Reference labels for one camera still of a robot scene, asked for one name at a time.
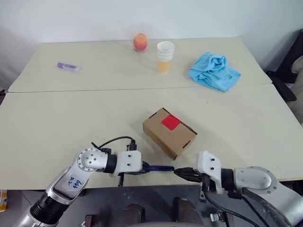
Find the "yellow object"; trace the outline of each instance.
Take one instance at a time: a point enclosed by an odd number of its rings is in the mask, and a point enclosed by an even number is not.
[[[7,190],[0,190],[0,212],[6,211],[7,200],[8,200]]]
[[[170,70],[171,61],[160,61],[158,60],[158,72],[159,73],[168,73]]]

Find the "cardboard box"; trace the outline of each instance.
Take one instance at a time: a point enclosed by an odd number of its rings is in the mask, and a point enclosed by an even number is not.
[[[143,122],[143,131],[173,160],[195,139],[197,133],[162,108]]]

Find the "white wall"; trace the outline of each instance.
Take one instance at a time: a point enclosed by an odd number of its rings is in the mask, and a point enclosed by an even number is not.
[[[0,0],[0,86],[39,43],[240,35],[275,69],[303,28],[303,0]]]

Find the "floor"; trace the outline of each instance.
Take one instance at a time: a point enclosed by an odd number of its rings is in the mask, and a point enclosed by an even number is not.
[[[42,192],[38,191],[9,191],[8,209],[0,213],[0,226],[13,226],[16,219],[31,205],[34,204]],[[102,188],[88,189],[86,194],[77,200],[67,209],[60,219],[58,227],[78,227],[83,222],[85,215],[99,214],[99,227],[111,226],[113,220],[130,203],[139,203],[145,207],[146,222],[171,221],[172,201],[174,197],[186,198],[194,204],[200,212],[203,224],[206,226],[224,227],[223,222],[211,222],[209,213],[217,211],[209,203],[201,203],[199,198],[198,185],[182,186],[153,186],[153,187],[123,187],[123,188]],[[259,223],[262,223],[257,216],[251,212],[248,206],[241,200],[228,198],[226,195],[212,194],[213,199],[221,206],[227,207],[235,212]],[[265,215],[266,221],[270,222],[269,215]],[[235,217],[235,226],[250,227],[249,223]]]

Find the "purple marker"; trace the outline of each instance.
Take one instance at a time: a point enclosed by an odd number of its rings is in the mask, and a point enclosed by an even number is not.
[[[58,62],[57,66],[60,69],[72,70],[72,71],[76,71],[76,72],[78,72],[80,70],[80,67],[78,67],[78,66],[69,65],[69,64],[62,63],[62,62]]]

